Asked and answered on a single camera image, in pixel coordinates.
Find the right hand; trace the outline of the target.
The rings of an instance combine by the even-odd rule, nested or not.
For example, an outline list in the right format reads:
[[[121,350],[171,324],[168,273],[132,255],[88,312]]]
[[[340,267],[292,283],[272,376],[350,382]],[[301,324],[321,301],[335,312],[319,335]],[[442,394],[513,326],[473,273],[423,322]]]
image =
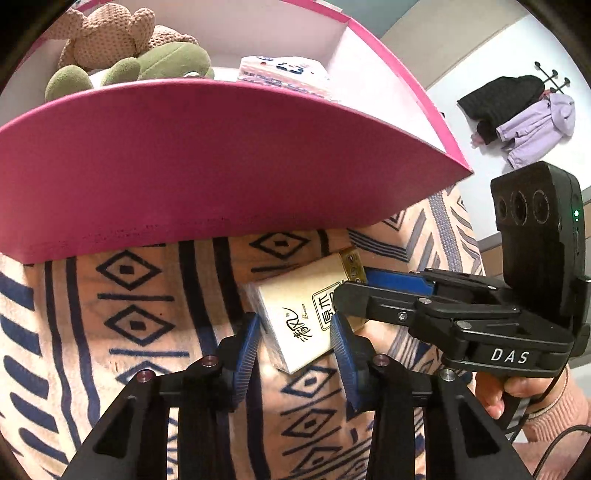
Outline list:
[[[534,413],[552,405],[561,396],[567,379],[566,370],[555,379],[512,377],[501,380],[492,374],[478,372],[474,393],[489,415],[499,419],[505,411],[504,394],[520,399],[532,398],[528,412]]]

